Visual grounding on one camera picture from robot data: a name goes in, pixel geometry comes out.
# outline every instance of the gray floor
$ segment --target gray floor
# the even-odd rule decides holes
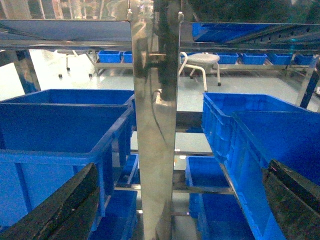
[[[66,70],[65,55],[45,50],[32,50],[31,57],[42,90],[46,89],[129,89],[133,90],[132,70],[106,70],[97,77],[89,78],[89,73],[94,73],[94,68],[85,55],[69,58],[71,71]],[[23,89],[13,64],[0,67],[0,100],[23,95]],[[178,81],[178,111],[202,111],[203,107],[203,82],[202,78],[190,79],[181,76]],[[284,77],[279,71],[222,71],[222,86],[217,86],[215,75],[207,76],[209,92],[218,93],[252,93],[269,94],[290,103],[295,103],[303,77],[295,75],[293,78]],[[308,109],[317,111],[320,100],[313,96]],[[132,149],[137,149],[137,134],[132,137]],[[203,134],[177,133],[176,150],[210,152],[211,149]],[[185,156],[175,157],[175,168],[184,170],[186,167]],[[187,212],[189,196],[187,194],[173,195],[173,210]],[[141,209],[141,198],[138,198],[138,209]],[[138,226],[134,239],[139,240],[142,234],[142,225]],[[189,216],[175,216],[173,221],[173,237],[176,240],[200,239],[196,231],[196,224]]]

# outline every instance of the stainless steel post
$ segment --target stainless steel post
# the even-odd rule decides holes
[[[169,240],[180,4],[171,0],[129,4],[144,239]]]
[[[34,64],[28,50],[15,51],[15,69],[25,94],[41,91]]]
[[[312,60],[309,69],[304,77],[301,89],[299,91],[296,105],[307,108],[311,100],[312,94],[316,88],[316,85],[319,81],[320,75],[320,62],[319,56]]]

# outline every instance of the floor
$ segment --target floor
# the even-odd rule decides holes
[[[65,55],[46,50],[31,50],[31,57],[42,90],[46,89],[134,89],[133,71],[108,69],[100,77],[94,73],[94,68],[85,55],[69,58],[70,72],[66,70]],[[0,100],[23,95],[23,89],[13,64],[0,67]],[[269,94],[290,103],[295,103],[303,77],[285,77],[279,71],[222,71],[222,86],[217,86],[214,75],[207,76],[209,92],[217,93],[251,93]],[[203,107],[202,78],[190,79],[181,76],[178,81],[178,111],[201,112]],[[320,100],[313,96],[308,109],[317,111]],[[132,137],[132,149],[137,149],[137,134]],[[177,133],[175,148],[180,151],[211,152],[203,134]],[[175,157],[175,168],[184,170],[185,156]],[[137,209],[141,209],[141,198],[138,198]],[[173,210],[188,212],[189,196],[183,193],[173,194]],[[175,216],[173,224],[173,239],[200,239],[196,230],[196,222],[189,216]],[[134,233],[134,240],[142,239],[142,225],[139,224]]]

